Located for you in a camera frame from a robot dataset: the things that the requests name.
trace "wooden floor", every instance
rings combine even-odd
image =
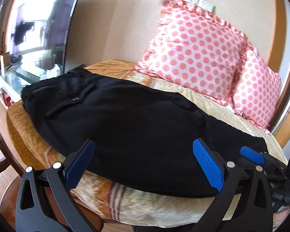
[[[6,124],[6,109],[0,102],[0,133],[3,136],[6,144],[10,148],[12,154],[18,158],[18,161],[21,161],[14,145],[10,139],[7,124]],[[0,159],[3,158],[3,154],[0,151]],[[0,174],[0,201],[4,194],[5,189],[8,187],[10,182],[17,176],[17,172],[13,167],[9,166],[4,172]],[[102,232],[133,232],[130,225],[122,224],[122,223],[105,223]]]

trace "polka dot pillow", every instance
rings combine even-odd
[[[231,84],[248,40],[243,32],[182,0],[166,0],[159,28],[135,69],[229,101]]]
[[[279,99],[281,78],[264,63],[254,48],[248,48],[246,55],[232,92],[234,110],[266,129]]]

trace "patterned bed sheet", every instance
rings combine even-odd
[[[114,78],[131,80],[163,91],[179,92],[200,109],[227,124],[257,137],[263,137],[271,155],[288,163],[282,149],[272,134],[250,124],[233,114],[226,107],[203,95],[163,79],[150,77],[134,70],[135,63],[110,60],[88,66],[90,72]],[[64,156],[50,147],[36,132],[22,101],[8,109],[7,123],[10,136],[21,159],[36,169],[50,167]],[[114,183],[86,171],[76,189],[71,190],[74,199],[102,218],[117,220],[131,225],[174,227],[197,222],[211,204],[211,198],[181,198],[142,192]],[[224,219],[231,218],[240,195],[234,196]],[[286,211],[274,214],[275,223],[280,223]]]

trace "silver screw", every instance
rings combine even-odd
[[[55,163],[53,164],[53,168],[54,168],[54,169],[58,169],[59,167],[61,167],[61,162],[55,162]]]
[[[25,171],[26,171],[26,173],[30,173],[32,171],[32,167],[30,167],[30,166],[26,167]]]
[[[234,162],[232,162],[232,161],[228,161],[228,162],[227,162],[227,166],[228,166],[229,168],[234,168],[234,167],[235,167],[235,164],[234,164]]]
[[[256,166],[256,170],[259,171],[259,172],[262,172],[263,168],[258,165],[258,166]]]

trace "pink pillow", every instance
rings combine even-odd
[[[166,0],[157,34],[135,66],[139,72],[229,100],[245,34],[193,3]]]
[[[279,99],[281,78],[257,55],[255,48],[248,48],[246,55],[232,93],[234,110],[266,129]]]

